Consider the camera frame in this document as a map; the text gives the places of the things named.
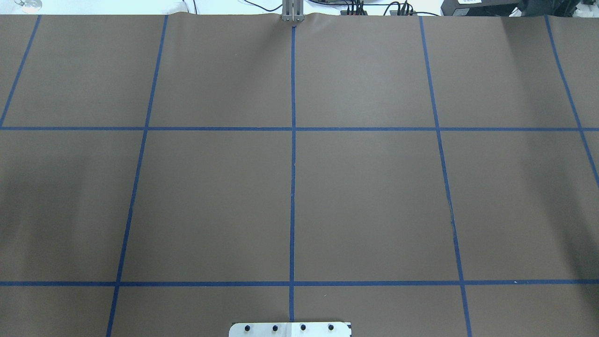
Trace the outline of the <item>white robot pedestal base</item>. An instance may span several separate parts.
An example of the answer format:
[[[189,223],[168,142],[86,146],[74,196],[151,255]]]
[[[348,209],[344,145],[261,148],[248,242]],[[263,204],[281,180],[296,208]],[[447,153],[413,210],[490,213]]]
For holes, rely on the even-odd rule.
[[[350,322],[239,322],[229,337],[351,337]]]

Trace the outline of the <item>black equipment box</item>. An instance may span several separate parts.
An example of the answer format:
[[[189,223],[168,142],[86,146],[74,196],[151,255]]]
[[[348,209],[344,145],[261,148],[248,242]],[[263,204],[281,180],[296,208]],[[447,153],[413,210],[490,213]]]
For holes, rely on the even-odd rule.
[[[572,17],[579,0],[444,0],[444,16],[499,16],[508,17],[513,11],[523,17]]]

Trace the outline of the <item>clear glass object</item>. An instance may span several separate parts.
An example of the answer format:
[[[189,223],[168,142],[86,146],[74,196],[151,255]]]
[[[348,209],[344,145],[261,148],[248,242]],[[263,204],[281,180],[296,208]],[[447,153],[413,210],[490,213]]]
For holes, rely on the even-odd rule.
[[[14,3],[26,14],[35,14],[42,9],[42,0],[14,0]]]

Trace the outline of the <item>brown table mat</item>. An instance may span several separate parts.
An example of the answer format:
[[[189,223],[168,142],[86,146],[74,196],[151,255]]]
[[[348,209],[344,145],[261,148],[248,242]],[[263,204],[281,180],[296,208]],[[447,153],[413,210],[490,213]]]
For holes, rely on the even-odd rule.
[[[1,335],[598,335],[598,19],[2,15]]]

